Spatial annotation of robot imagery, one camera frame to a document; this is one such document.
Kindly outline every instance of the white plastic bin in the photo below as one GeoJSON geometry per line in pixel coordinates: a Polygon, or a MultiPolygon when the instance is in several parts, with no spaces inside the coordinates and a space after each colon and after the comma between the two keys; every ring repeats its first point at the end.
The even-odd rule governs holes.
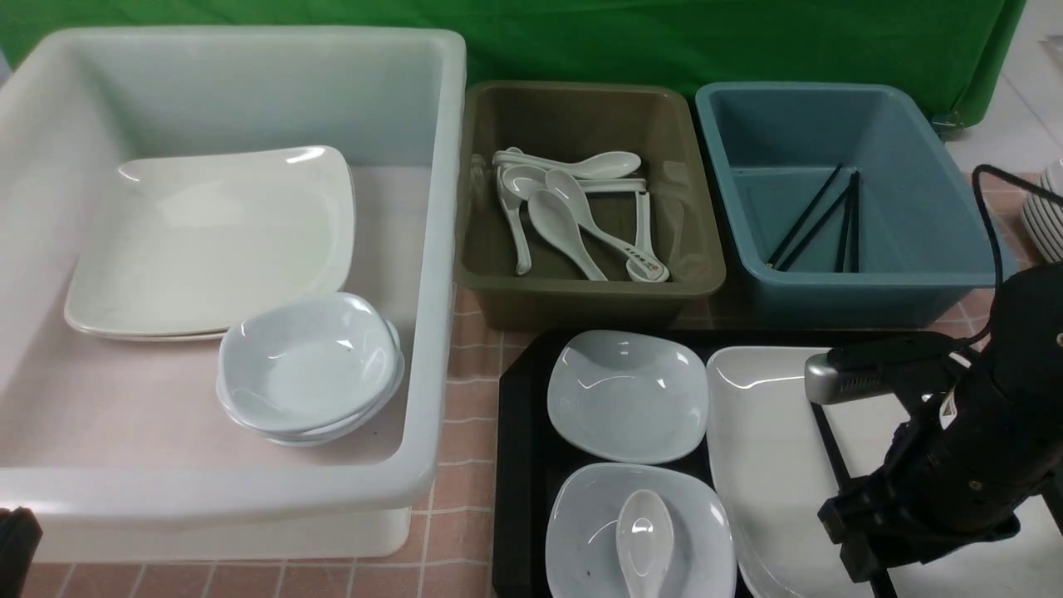
{"type": "Polygon", "coordinates": [[[378,556],[435,478],[450,346],[465,42],[381,28],[86,29],[0,88],[0,507],[38,559],[378,556]],[[400,330],[408,389],[317,449],[270,445],[214,398],[217,342],[79,335],[66,286],[115,168],[328,144],[352,167],[347,290],[400,330]]]}

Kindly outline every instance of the stack of bowls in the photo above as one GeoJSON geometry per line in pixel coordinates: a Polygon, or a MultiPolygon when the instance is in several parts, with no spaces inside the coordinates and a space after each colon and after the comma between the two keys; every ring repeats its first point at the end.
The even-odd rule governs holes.
{"type": "MultiPolygon", "coordinates": [[[[1063,193],[1063,160],[1041,173],[1042,187],[1063,193]]],[[[1043,197],[1028,193],[1023,204],[1023,226],[1047,261],[1063,260],[1063,207],[1043,197]]]]}
{"type": "Polygon", "coordinates": [[[405,370],[394,326],[365,298],[336,292],[230,329],[218,400],[230,420],[270,442],[318,446],[376,415],[405,370]]]}

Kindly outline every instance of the black tray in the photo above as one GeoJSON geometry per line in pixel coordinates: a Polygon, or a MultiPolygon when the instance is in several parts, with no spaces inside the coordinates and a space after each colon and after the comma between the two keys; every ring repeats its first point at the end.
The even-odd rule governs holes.
{"type": "MultiPolygon", "coordinates": [[[[581,331],[551,332],[535,340],[499,385],[499,457],[494,498],[494,556],[491,582],[499,598],[551,597],[544,558],[546,524],[561,484],[576,469],[604,459],[573,447],[554,430],[546,414],[546,386],[561,349],[581,331]]],[[[880,339],[885,332],[857,331],[669,331],[649,334],[693,351],[702,362],[731,346],[834,347],[880,339]]],[[[713,485],[708,445],[661,465],[713,485]]],[[[1063,530],[1063,496],[1045,494],[1063,530]]],[[[738,576],[738,598],[753,598],[738,576]]]]}

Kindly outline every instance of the green backdrop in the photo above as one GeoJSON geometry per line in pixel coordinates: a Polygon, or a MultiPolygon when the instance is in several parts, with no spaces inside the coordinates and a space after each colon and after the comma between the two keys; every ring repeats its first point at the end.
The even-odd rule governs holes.
{"type": "Polygon", "coordinates": [[[0,0],[13,64],[46,34],[136,24],[451,29],[469,82],[873,82],[939,121],[984,115],[1025,0],[0,0]]]}

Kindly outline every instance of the white rectangular plate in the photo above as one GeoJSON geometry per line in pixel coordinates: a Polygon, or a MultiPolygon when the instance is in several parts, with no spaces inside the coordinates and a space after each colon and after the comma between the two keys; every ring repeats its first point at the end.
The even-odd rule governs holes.
{"type": "MultiPolygon", "coordinates": [[[[838,493],[805,398],[805,360],[825,349],[731,347],[709,360],[709,458],[727,510],[739,568],[757,598],[873,596],[854,584],[816,517],[838,493]]],[[[871,474],[897,425],[893,396],[826,408],[849,473],[871,474]]],[[[900,597],[1057,596],[1063,536],[1040,498],[1017,512],[1023,531],[967,546],[928,565],[891,569],[900,597]]]]}

